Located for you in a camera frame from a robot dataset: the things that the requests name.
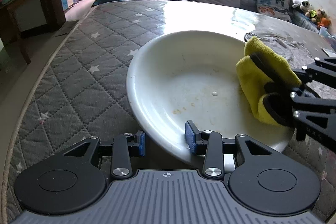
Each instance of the brown stain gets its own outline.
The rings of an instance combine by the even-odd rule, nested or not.
[[[181,112],[181,110],[176,109],[176,110],[173,111],[173,113],[174,113],[174,114],[181,114],[182,112]]]

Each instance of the yellow towel with black trim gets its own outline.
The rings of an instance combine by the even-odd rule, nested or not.
[[[236,70],[254,117],[267,124],[292,126],[289,90],[299,88],[301,80],[285,58],[257,37],[245,44],[244,56]]]

